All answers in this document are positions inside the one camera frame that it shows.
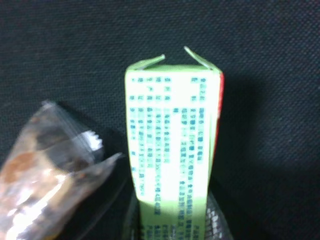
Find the long white green box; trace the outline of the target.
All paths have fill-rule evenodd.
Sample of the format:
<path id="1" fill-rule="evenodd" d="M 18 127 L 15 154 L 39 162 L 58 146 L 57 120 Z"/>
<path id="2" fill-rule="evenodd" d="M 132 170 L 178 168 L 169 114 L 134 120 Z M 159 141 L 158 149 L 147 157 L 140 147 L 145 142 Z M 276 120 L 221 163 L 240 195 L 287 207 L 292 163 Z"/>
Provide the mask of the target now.
<path id="1" fill-rule="evenodd" d="M 224 75 L 190 48 L 195 65 L 164 55 L 124 77 L 129 162 L 140 240 L 203 240 Z"/>

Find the clear wrapped snack bar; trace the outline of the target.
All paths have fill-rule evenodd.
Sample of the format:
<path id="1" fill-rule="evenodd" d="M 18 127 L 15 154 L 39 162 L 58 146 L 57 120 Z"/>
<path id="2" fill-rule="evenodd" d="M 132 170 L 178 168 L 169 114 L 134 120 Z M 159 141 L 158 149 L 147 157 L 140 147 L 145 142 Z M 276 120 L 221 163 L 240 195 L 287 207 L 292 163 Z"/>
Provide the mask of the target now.
<path id="1" fill-rule="evenodd" d="M 55 239 L 122 157 L 103 155 L 99 135 L 57 103 L 44 101 L 0 171 L 1 239 Z"/>

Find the black tablecloth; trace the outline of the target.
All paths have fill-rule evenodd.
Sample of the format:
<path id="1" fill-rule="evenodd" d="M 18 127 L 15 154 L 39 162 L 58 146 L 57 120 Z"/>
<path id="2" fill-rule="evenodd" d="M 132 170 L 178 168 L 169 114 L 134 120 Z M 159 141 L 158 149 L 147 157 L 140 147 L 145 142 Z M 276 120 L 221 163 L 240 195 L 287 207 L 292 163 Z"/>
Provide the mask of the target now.
<path id="1" fill-rule="evenodd" d="M 235 239 L 319 239 L 317 0 L 1 1 L 1 159 L 46 99 L 125 151 L 126 68 L 192 64 L 184 46 L 224 73 L 212 187 Z"/>

